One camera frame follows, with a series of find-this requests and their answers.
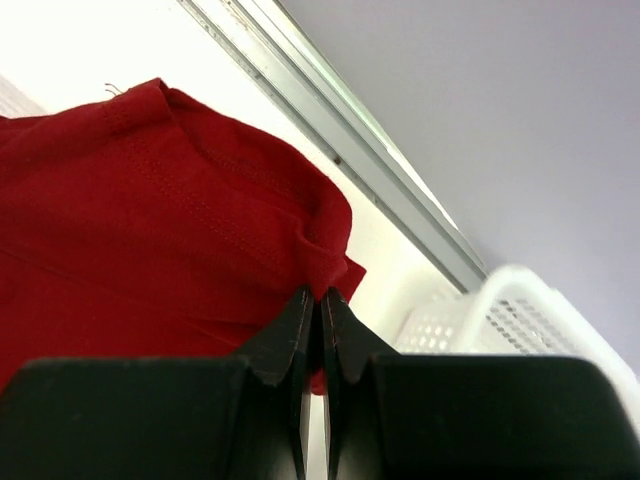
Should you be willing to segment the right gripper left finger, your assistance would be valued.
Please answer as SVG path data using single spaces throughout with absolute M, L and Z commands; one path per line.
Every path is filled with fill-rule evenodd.
M 314 300 L 233 354 L 45 358 L 1 394 L 5 479 L 302 479 Z

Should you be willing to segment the dark red t-shirt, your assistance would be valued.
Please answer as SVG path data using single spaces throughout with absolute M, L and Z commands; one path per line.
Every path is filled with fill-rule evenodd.
M 51 357 L 223 356 L 293 293 L 351 297 L 351 207 L 279 138 L 154 79 L 1 121 L 1 378 Z

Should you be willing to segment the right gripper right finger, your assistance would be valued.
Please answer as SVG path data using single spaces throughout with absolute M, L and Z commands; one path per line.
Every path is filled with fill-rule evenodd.
M 639 440 L 594 364 L 409 355 L 319 304 L 332 479 L 635 479 Z

